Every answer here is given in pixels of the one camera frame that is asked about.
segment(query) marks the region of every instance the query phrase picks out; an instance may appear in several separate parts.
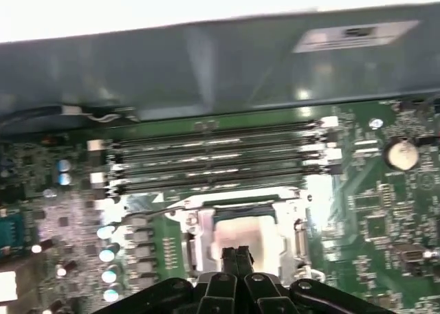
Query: label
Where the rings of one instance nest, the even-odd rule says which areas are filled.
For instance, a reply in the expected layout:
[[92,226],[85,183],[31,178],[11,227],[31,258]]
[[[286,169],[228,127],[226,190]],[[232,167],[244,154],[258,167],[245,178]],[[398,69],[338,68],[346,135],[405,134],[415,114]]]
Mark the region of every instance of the label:
[[293,53],[387,45],[418,24],[404,21],[313,29],[302,36]]

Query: blue component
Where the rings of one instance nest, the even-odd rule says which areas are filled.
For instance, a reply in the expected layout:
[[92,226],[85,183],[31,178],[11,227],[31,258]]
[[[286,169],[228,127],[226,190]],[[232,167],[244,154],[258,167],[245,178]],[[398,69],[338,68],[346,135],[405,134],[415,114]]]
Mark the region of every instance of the blue component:
[[60,172],[67,172],[70,170],[71,167],[72,165],[67,159],[62,159],[57,164],[58,171]]
[[[23,251],[25,246],[25,223],[20,212],[0,218],[0,249],[10,247],[10,253]],[[0,251],[0,257],[7,255]]]
[[58,183],[62,186],[68,186],[72,182],[72,177],[68,173],[61,173],[58,176]]
[[119,293],[116,290],[109,289],[104,291],[104,300],[106,302],[115,302],[119,298]]

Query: white connector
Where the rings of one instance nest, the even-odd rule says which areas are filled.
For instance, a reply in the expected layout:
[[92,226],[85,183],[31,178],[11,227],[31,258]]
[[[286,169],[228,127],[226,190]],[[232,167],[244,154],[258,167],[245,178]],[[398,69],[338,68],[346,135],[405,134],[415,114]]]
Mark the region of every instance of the white connector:
[[339,120],[337,116],[328,116],[321,118],[322,125],[321,127],[329,128],[329,127],[338,127]]
[[103,172],[90,173],[90,183],[105,183],[105,174]]
[[87,151],[99,151],[105,149],[104,140],[90,140],[87,141]]

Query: cable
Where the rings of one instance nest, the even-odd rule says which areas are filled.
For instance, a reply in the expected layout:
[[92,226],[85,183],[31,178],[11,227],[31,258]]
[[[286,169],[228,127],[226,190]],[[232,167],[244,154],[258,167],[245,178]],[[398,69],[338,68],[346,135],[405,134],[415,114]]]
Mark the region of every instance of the cable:
[[50,116],[85,116],[90,120],[98,123],[110,123],[119,118],[125,118],[132,122],[139,122],[134,115],[126,115],[123,113],[115,113],[103,108],[82,108],[80,106],[43,106],[41,108],[33,108],[27,110],[15,111],[7,115],[0,116],[0,129],[18,122],[24,122],[26,120],[32,120],[39,117]]

